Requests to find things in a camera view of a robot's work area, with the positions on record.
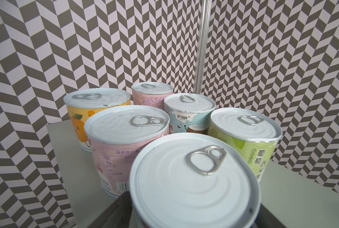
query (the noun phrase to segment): green can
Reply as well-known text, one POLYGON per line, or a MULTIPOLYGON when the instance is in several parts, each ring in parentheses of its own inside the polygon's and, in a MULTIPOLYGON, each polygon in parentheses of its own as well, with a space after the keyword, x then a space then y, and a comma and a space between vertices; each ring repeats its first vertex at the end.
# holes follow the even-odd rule
POLYGON ((282 129, 273 119, 243 108, 212 112, 208 135, 229 144, 242 156, 260 181, 282 129))

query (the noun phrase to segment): metal pole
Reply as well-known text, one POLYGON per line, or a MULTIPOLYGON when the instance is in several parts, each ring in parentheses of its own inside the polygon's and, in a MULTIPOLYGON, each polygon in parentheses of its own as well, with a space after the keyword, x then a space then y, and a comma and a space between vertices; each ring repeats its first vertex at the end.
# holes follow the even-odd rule
POLYGON ((199 41, 197 45, 197 56, 194 78, 194 93, 201 93, 202 78, 204 76, 206 46, 208 44, 208 29, 212 0, 203 0, 199 29, 199 41))

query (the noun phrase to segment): canned food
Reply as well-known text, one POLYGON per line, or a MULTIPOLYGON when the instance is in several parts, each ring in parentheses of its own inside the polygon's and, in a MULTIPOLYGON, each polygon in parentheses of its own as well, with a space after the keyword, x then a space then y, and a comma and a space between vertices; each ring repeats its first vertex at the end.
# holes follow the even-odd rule
POLYGON ((147 105, 164 110, 163 100, 173 94, 173 87, 160 82, 141 82, 131 86, 135 105, 147 105))
POLYGON ((243 108, 220 108, 211 114, 210 136, 240 153, 261 180, 282 129, 273 119, 243 108))
POLYGON ((131 165, 141 149, 168 134, 170 117, 158 108, 128 105, 99 112, 84 125, 103 189, 128 190, 131 165))
POLYGON ((164 99, 164 108, 169 115, 169 133, 193 132, 207 134, 210 114, 215 102, 203 95, 176 93, 164 99))
POLYGON ((91 151, 83 129, 84 123, 90 116, 102 110, 130 105, 130 94, 124 90, 112 88, 83 89, 65 95, 63 100, 75 128, 80 147, 91 151))
POLYGON ((172 134, 148 144, 129 183, 149 228, 249 228, 260 208, 259 184, 239 153, 202 134, 172 134))

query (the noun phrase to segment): can rim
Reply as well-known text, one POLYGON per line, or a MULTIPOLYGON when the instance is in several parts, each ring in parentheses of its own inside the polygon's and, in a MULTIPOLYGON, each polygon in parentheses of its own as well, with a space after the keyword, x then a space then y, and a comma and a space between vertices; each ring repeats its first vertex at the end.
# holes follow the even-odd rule
POLYGON ((162 134, 167 128, 168 128, 168 125, 170 124, 170 117, 169 115, 163 111, 162 109, 159 109, 159 108, 155 108, 155 107, 151 107, 151 106, 144 106, 144 105, 126 105, 126 106, 117 106, 117 107, 112 107, 112 108, 108 108, 106 110, 103 110, 101 112, 98 112, 96 114, 94 114, 93 116, 91 116, 90 118, 87 119, 87 121, 85 122, 84 124, 84 131, 86 132, 86 135, 89 136, 89 138, 91 139, 95 139, 99 142, 103 142, 103 143, 106 143, 106 144, 110 144, 110 145, 127 145, 127 144, 132 144, 132 143, 138 143, 138 142, 142 142, 146 139, 151 139, 157 135, 160 135, 162 134), (103 140, 103 139, 100 139, 98 137, 95 137, 91 134, 91 126, 92 124, 98 120, 100 117, 108 114, 108 113, 111 113, 111 112, 120 112, 120 111, 123 111, 123 110, 127 110, 127 109, 145 109, 145 110, 152 110, 152 111, 156 111, 158 113, 160 113, 166 120, 166 123, 163 125, 163 128, 153 134, 150 134, 150 135, 147 135, 145 137, 142 137, 142 138, 139 138, 139 139, 135 139, 135 140, 128 140, 127 142, 125 143, 118 143, 118 142, 115 142, 115 141, 110 141, 109 139, 108 140, 103 140))
POLYGON ((166 83, 162 83, 162 82, 140 82, 140 83, 135 83, 131 86, 131 89, 137 93, 141 93, 141 94, 166 94, 166 93, 172 93, 173 92, 173 87, 170 84, 166 84, 166 83), (168 91, 164 91, 164 92, 146 92, 143 93, 143 91, 139 91, 137 88, 139 86, 141 86, 142 84, 150 84, 150 85, 165 85, 168 87, 168 91))
POLYGON ((215 107, 216 107, 216 102, 210 98, 208 98, 207 96, 204 96, 204 95, 201 95, 201 94, 196 94, 196 93, 174 93, 174 94, 171 94, 169 96, 167 96, 165 99, 164 99, 164 106, 167 106, 169 107, 170 109, 174 110, 174 111, 177 111, 177 112, 182 112, 182 113, 193 113, 193 114, 199 114, 199 113, 206 113, 206 112, 211 112, 211 111, 214 111, 215 110, 215 107), (187 96, 202 96, 204 97, 205 99, 207 99, 208 101, 210 101, 212 104, 213 104, 213 107, 208 109, 208 110, 205 110, 205 111, 185 111, 185 110, 181 110, 181 109, 178 109, 178 108, 174 108, 170 105, 167 104, 167 101, 169 99, 172 99, 174 97, 180 97, 182 95, 187 95, 187 96))
POLYGON ((130 100, 130 94, 122 89, 115 89, 115 88, 92 88, 92 89, 82 89, 82 90, 77 90, 74 91, 72 93, 68 93, 63 97, 64 103, 66 105, 72 106, 72 107, 76 107, 76 108, 110 108, 112 106, 116 106, 116 105, 121 105, 125 102, 127 102, 128 100, 130 100), (124 95, 126 95, 126 99, 122 100, 122 101, 118 101, 115 103, 111 103, 111 104, 106 104, 106 105, 88 105, 85 103, 81 103, 81 104, 72 104, 69 102, 69 99, 72 98, 74 95, 78 95, 78 94, 84 94, 84 93, 97 93, 97 92, 119 92, 122 93, 124 95))
POLYGON ((213 111, 210 115, 210 122, 211 124, 213 124, 218 130, 226 133, 227 135, 230 135, 234 138, 237 139, 241 139, 244 141, 248 141, 248 142, 277 142, 278 140, 281 139, 282 137, 282 128, 280 125, 278 125, 273 119, 269 118, 268 116, 265 116, 263 114, 260 114, 258 112, 254 112, 252 110, 248 110, 248 109, 244 109, 244 108, 218 108, 217 110, 213 111), (273 138, 246 138, 246 137, 242 137, 242 136, 238 136, 236 134, 231 133, 230 131, 227 131, 226 129, 222 128, 221 126, 217 125, 214 121, 213 121, 213 117, 214 115, 221 113, 221 112, 227 112, 227 111, 235 111, 235 110, 245 110, 246 112, 249 112, 252 115, 255 116, 259 116, 262 117, 264 120, 266 120, 267 122, 269 122, 274 129, 276 130, 276 137, 273 138))
MULTIPOLYGON (((159 139, 156 139, 156 140, 150 142, 148 145, 146 145, 140 151, 140 153, 135 158, 135 160, 134 160, 134 162, 131 166, 131 171, 130 171, 130 176, 129 176, 129 186, 130 186, 129 191, 130 191, 130 195, 131 195, 131 200, 133 202, 133 205, 135 206, 135 209, 136 209, 138 215, 150 227, 160 227, 160 226, 159 226, 159 224, 157 224, 157 222, 153 218, 151 218, 148 214, 145 213, 145 207, 142 205, 141 197, 140 197, 140 195, 138 194, 138 191, 137 191, 137 185, 136 185, 137 180, 138 180, 136 178, 137 172, 138 172, 138 169, 140 167, 141 162, 146 157, 146 155, 152 151, 152 149, 154 149, 155 147, 159 146, 162 143, 165 143, 165 142, 168 142, 168 141, 171 141, 171 140, 177 140, 177 139, 199 139, 199 140, 204 140, 204 141, 214 143, 214 144, 221 146, 223 148, 231 148, 232 150, 234 150, 230 145, 226 144, 225 142, 223 142, 219 139, 213 138, 213 137, 208 136, 208 135, 197 134, 197 133, 188 133, 188 132, 166 135, 166 136, 163 136, 159 139)), ((250 189, 254 189, 254 190, 251 190, 248 205, 246 207, 248 209, 252 208, 253 214, 252 214, 252 216, 250 216, 248 218, 248 222, 246 222, 246 224, 243 226, 244 228, 248 228, 248 227, 252 226, 253 222, 256 220, 256 217, 258 215, 258 212, 259 212, 259 209, 260 209, 260 206, 261 206, 261 190, 260 190, 259 183, 256 179, 256 176, 254 175, 253 171, 248 166, 248 164, 240 156, 240 154, 235 151, 235 153, 232 153, 231 155, 237 160, 237 162, 239 162, 240 166, 244 168, 244 171, 249 178, 250 189)), ((241 221, 242 219, 247 218, 247 214, 248 214, 247 212, 249 212, 248 209, 245 210, 245 212, 239 218, 238 221, 241 221)))

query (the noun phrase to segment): table surface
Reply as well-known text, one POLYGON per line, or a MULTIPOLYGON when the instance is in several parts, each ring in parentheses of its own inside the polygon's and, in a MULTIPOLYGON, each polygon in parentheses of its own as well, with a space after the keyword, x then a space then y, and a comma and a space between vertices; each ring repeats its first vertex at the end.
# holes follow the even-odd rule
MULTIPOLYGON (((85 228, 115 198, 102 189, 92 155, 79 147, 70 120, 49 124, 48 132, 76 223, 85 228)), ((262 204, 287 228, 339 227, 339 194, 313 180, 269 162, 260 186, 262 204)))

